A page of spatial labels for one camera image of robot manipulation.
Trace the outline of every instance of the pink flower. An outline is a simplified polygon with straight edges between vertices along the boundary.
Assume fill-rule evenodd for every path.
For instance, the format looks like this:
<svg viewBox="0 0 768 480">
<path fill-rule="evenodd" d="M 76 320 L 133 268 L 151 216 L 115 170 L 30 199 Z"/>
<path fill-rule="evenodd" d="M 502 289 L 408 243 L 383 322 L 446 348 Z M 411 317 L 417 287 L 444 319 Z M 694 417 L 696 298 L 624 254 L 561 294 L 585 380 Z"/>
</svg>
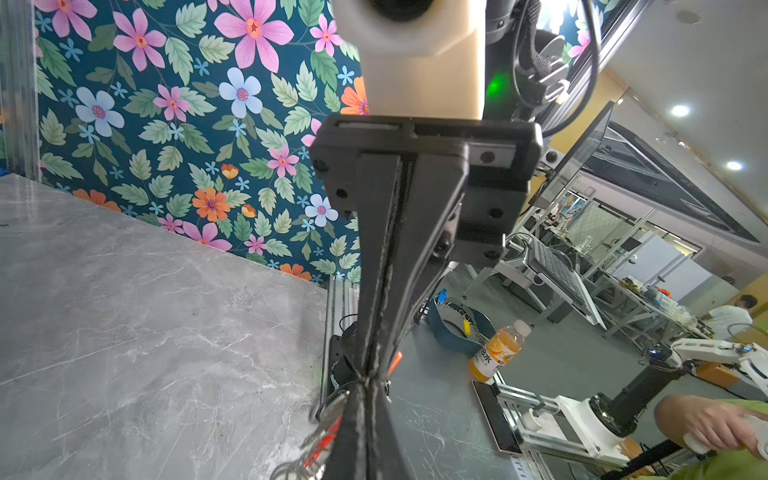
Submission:
<svg viewBox="0 0 768 480">
<path fill-rule="evenodd" d="M 331 25 L 328 25 L 325 15 L 321 15 L 317 20 L 320 23 L 320 28 L 310 28 L 310 33 L 314 38 L 319 40 L 315 42 L 315 51 L 321 52 L 323 49 L 328 52 L 328 55 L 333 56 L 333 46 L 341 45 L 344 40 L 336 35 L 336 20 L 331 20 Z"/>
<path fill-rule="evenodd" d="M 235 48 L 237 66 L 248 68 L 253 65 L 258 48 L 261 64 L 267 70 L 277 73 L 280 59 L 269 41 L 285 45 L 293 38 L 293 32 L 282 20 L 265 23 L 275 11 L 275 0 L 254 0 L 253 8 L 250 7 L 250 0 L 230 2 L 242 18 L 223 13 L 216 18 L 214 25 L 227 38 L 243 37 Z"/>
<path fill-rule="evenodd" d="M 586 50 L 589 46 L 589 32 L 586 30 L 579 30 L 578 42 L 579 45 L 575 45 L 574 47 L 571 47 L 571 50 L 568 50 L 569 57 L 576 58 L 584 53 L 584 50 Z"/>
<path fill-rule="evenodd" d="M 274 160 L 268 161 L 266 165 L 272 170 L 277 169 L 278 177 L 285 177 L 286 170 L 289 174 L 296 175 L 296 168 L 293 165 L 299 163 L 299 158 L 296 155 L 288 156 L 288 145 L 283 145 L 280 151 L 270 148 L 270 155 Z"/>
<path fill-rule="evenodd" d="M 60 38 L 69 35 L 69 24 L 82 38 L 91 41 L 91 29 L 80 18 L 96 16 L 96 7 L 88 0 L 35 0 L 35 6 L 43 12 L 56 11 L 53 16 L 53 29 Z"/>
<path fill-rule="evenodd" d="M 155 97 L 152 102 L 160 108 L 165 108 L 165 119 L 171 121 L 175 116 L 180 121 L 187 121 L 187 115 L 184 112 L 189 110 L 192 105 L 186 100 L 181 100 L 181 89 L 173 87 L 169 92 L 167 88 L 159 84 L 157 91 L 160 92 L 162 98 Z"/>
<path fill-rule="evenodd" d="M 322 121 L 317 120 L 315 118 L 312 119 L 312 133 L 317 135 L 317 131 L 320 129 L 320 127 L 323 125 Z M 312 143 L 315 141 L 315 135 L 304 135 L 301 137 L 301 143 L 305 144 L 307 147 L 311 147 Z"/>
<path fill-rule="evenodd" d="M 203 227 L 202 235 L 200 235 L 200 231 L 197 229 L 197 227 L 195 227 L 194 223 L 184 222 L 184 232 L 189 238 L 196 240 L 198 243 L 202 243 L 203 245 L 208 245 L 209 247 L 224 250 L 225 252 L 232 248 L 232 243 L 229 243 L 226 240 L 214 240 L 216 235 L 219 234 L 219 229 L 213 222 L 205 224 L 205 227 Z"/>
<path fill-rule="evenodd" d="M 184 233 L 184 230 L 181 228 L 181 224 L 183 223 L 181 220 L 174 220 L 174 216 L 171 214 L 168 214 L 163 217 L 158 217 L 157 221 L 160 222 L 160 225 L 163 226 L 163 230 L 168 230 L 169 232 L 175 232 L 178 234 Z"/>
<path fill-rule="evenodd" d="M 157 30 L 147 33 L 149 24 L 147 23 L 147 16 L 144 14 L 144 10 L 137 8 L 134 10 L 134 24 L 131 25 L 131 21 L 128 17 L 120 12 L 112 12 L 114 22 L 118 24 L 118 28 L 125 33 L 125 35 L 118 35 L 114 38 L 114 46 L 120 51 L 134 51 L 134 65 L 139 71 L 143 71 L 147 67 L 147 57 L 155 67 L 165 68 L 165 60 L 163 55 L 152 47 L 162 47 L 165 45 L 165 35 L 161 34 Z"/>
<path fill-rule="evenodd" d="M 254 235 L 251 235 L 248 238 L 248 241 L 243 243 L 246 247 L 250 247 L 248 253 L 258 253 L 259 255 L 262 255 L 264 250 L 267 250 L 264 237 L 256 238 Z"/>
</svg>

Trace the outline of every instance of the table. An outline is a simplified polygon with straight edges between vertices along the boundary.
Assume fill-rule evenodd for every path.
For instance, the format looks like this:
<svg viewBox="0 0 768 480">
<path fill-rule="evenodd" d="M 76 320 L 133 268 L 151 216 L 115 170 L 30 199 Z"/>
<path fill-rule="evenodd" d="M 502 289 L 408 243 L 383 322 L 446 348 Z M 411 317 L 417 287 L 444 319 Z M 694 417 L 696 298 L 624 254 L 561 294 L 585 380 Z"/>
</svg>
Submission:
<svg viewBox="0 0 768 480">
<path fill-rule="evenodd" d="M 313 430 L 313 283 L 15 175 L 0 270 L 0 478 L 269 478 Z"/>
</svg>

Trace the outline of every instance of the black cable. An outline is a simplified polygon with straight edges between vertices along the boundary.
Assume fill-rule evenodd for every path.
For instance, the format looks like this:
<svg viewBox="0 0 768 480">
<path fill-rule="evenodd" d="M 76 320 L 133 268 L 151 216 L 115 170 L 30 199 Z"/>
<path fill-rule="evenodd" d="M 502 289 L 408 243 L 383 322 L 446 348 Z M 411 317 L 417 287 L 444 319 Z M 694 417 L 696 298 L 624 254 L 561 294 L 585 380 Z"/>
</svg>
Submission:
<svg viewBox="0 0 768 480">
<path fill-rule="evenodd" d="M 570 124 L 572 124 L 581 112 L 587 107 L 594 93 L 594 89 L 598 84 L 598 75 L 600 74 L 600 35 L 598 34 L 598 27 L 594 20 L 594 10 L 592 9 L 592 0 L 581 0 L 581 5 L 584 7 L 584 14 L 587 16 L 587 25 L 589 27 L 589 52 L 590 52 L 590 71 L 589 71 L 589 84 L 587 91 L 584 93 L 584 97 L 581 99 L 581 103 L 576 107 L 565 121 L 556 127 L 552 127 L 541 133 L 543 138 L 551 137 L 552 135 L 563 131 Z"/>
</svg>

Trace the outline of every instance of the ceiling light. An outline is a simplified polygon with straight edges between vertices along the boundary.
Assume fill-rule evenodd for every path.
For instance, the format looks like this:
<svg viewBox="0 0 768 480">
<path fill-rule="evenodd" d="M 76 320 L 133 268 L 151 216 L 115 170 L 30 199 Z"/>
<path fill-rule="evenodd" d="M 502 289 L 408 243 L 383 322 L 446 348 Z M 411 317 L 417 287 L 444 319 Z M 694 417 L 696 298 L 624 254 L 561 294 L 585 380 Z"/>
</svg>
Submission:
<svg viewBox="0 0 768 480">
<path fill-rule="evenodd" d="M 675 117 L 685 117 L 690 113 L 690 108 L 686 105 L 675 105 L 672 107 L 672 115 Z"/>
</svg>

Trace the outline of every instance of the blue flower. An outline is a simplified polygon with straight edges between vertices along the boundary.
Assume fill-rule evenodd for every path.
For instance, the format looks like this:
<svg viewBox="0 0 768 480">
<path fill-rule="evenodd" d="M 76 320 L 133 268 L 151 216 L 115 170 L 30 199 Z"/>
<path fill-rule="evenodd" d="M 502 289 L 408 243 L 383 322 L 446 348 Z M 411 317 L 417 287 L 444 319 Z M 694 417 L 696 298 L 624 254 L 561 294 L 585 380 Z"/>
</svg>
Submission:
<svg viewBox="0 0 768 480">
<path fill-rule="evenodd" d="M 95 141 L 100 140 L 100 138 L 96 134 L 94 134 L 93 125 L 88 125 L 88 126 L 78 125 L 78 128 L 80 129 L 80 136 L 82 138 L 87 138 L 89 144 L 92 144 Z"/>
<path fill-rule="evenodd" d="M 117 167 L 112 167 L 112 171 L 109 172 L 111 176 L 114 177 L 115 180 L 120 180 L 124 175 L 122 170 L 118 170 Z"/>
<path fill-rule="evenodd" d="M 227 130 L 235 132 L 235 138 L 239 137 L 240 135 L 245 135 L 245 122 L 242 124 L 237 121 L 235 118 L 232 120 L 232 126 L 229 127 Z"/>
<path fill-rule="evenodd" d="M 346 70 L 346 65 L 343 65 L 341 67 L 341 71 L 342 71 L 342 73 L 340 73 L 340 74 L 338 74 L 336 76 L 336 78 L 341 80 L 341 84 L 342 85 L 346 85 L 347 83 L 352 84 L 352 76 L 355 74 L 355 71 L 354 70 L 347 71 Z"/>
<path fill-rule="evenodd" d="M 200 63 L 199 58 L 194 59 L 194 67 L 198 70 L 198 73 L 200 75 L 209 75 L 210 72 L 208 71 L 208 62 L 203 60 L 203 63 Z"/>
<path fill-rule="evenodd" d="M 116 81 L 116 82 L 114 83 L 114 85 L 111 85 L 111 86 L 110 86 L 110 88 L 111 88 L 112 90 L 114 90 L 114 96 L 115 96 L 115 97 L 125 98 L 125 94 L 127 94 L 127 93 L 128 93 L 128 90 L 126 90 L 125 88 L 123 88 L 123 86 L 120 84 L 120 82 L 119 82 L 119 81 Z"/>
<path fill-rule="evenodd" d="M 208 173 L 210 173 L 211 175 L 215 175 L 219 171 L 219 169 L 216 168 L 216 162 L 215 161 L 210 162 L 210 163 L 205 162 L 205 169 L 208 170 Z"/>
<path fill-rule="evenodd" d="M 138 212 L 134 212 L 134 206 L 133 205 L 128 205 L 127 207 L 123 207 L 122 205 L 120 205 L 120 209 L 126 215 L 130 215 L 132 217 L 136 217 L 138 215 Z"/>
<path fill-rule="evenodd" d="M 59 101 L 65 101 L 70 106 L 70 108 L 74 108 L 75 105 L 80 104 L 80 101 L 73 97 L 74 92 L 71 88 L 67 88 L 67 92 L 64 93 L 63 90 L 59 90 L 58 94 L 61 95 L 61 99 Z"/>
<path fill-rule="evenodd" d="M 250 183 L 250 180 L 243 180 L 242 177 L 238 177 L 237 181 L 235 182 L 235 187 L 240 187 L 240 191 L 243 191 L 243 189 L 250 189 L 248 187 L 248 184 Z"/>
<path fill-rule="evenodd" d="M 38 25 L 38 27 L 40 27 L 41 33 L 45 33 L 46 28 L 48 29 L 48 31 L 53 31 L 53 27 L 51 27 L 51 23 L 53 21 L 50 18 L 43 17 L 43 15 L 40 12 L 37 13 L 37 17 L 38 19 L 35 20 L 35 23 Z"/>
<path fill-rule="evenodd" d="M 162 215 L 163 213 L 165 213 L 163 212 L 163 206 L 158 205 L 155 202 L 152 202 L 152 206 L 149 207 L 149 210 L 153 212 L 155 215 Z"/>
<path fill-rule="evenodd" d="M 181 125 L 177 127 L 174 122 L 170 122 L 168 124 L 168 130 L 170 130 L 171 134 L 174 136 L 174 140 L 184 138 L 184 129 L 181 127 Z"/>
<path fill-rule="evenodd" d="M 60 42 L 58 44 L 59 47 L 61 47 L 62 50 L 64 50 L 64 56 L 66 58 L 74 58 L 75 61 L 80 61 L 80 57 L 78 55 L 82 55 L 83 51 L 80 48 L 74 47 L 74 42 L 71 38 L 67 38 L 67 43 Z"/>
</svg>

